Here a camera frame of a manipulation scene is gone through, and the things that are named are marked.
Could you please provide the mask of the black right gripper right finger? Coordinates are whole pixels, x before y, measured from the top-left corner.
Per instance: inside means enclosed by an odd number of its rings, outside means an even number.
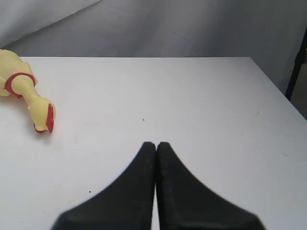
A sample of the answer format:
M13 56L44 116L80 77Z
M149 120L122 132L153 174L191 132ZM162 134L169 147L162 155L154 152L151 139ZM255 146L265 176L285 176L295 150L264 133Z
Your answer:
M162 230L263 230L259 218L200 182L171 145L157 147L156 193Z

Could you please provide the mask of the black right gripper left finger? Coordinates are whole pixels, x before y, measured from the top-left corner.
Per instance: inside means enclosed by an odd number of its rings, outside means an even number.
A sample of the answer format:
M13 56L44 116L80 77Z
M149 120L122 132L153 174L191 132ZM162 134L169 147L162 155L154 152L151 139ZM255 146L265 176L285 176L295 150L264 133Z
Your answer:
M144 142L125 171L103 191L63 212L54 230L149 230L155 190L156 148Z

